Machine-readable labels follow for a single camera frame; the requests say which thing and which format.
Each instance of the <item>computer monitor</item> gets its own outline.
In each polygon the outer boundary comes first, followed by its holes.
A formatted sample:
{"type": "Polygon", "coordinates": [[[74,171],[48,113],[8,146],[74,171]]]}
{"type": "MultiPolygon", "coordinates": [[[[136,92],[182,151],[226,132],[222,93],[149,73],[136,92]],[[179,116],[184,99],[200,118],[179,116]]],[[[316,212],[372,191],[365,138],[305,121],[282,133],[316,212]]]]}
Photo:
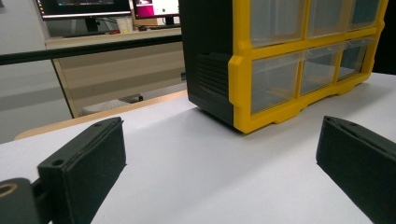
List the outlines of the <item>computer monitor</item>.
{"type": "Polygon", "coordinates": [[[174,25],[178,17],[178,0],[133,0],[137,20],[165,18],[165,25],[174,25]]]}
{"type": "Polygon", "coordinates": [[[85,19],[97,31],[95,18],[131,15],[129,0],[35,0],[43,21],[85,19]]]}

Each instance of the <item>wall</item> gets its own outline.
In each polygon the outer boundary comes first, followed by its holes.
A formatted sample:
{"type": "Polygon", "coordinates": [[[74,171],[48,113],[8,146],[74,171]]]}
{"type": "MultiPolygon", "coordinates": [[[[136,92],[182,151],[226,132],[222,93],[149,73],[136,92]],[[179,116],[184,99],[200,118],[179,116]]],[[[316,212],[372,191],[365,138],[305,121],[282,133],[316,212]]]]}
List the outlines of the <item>wall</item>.
{"type": "MultiPolygon", "coordinates": [[[[0,54],[42,50],[33,0],[3,0],[0,54]]],[[[0,143],[26,130],[71,119],[50,61],[0,66],[0,143]]]]}

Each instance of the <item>yellow storage organizer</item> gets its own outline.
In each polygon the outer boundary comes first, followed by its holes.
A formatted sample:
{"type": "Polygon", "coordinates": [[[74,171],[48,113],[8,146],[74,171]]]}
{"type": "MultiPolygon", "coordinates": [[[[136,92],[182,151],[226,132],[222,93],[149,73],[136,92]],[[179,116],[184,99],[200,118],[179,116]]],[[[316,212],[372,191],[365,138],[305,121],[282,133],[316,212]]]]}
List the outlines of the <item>yellow storage organizer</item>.
{"type": "Polygon", "coordinates": [[[249,133],[351,91],[371,75],[387,4],[180,0],[189,98],[249,133]]]}

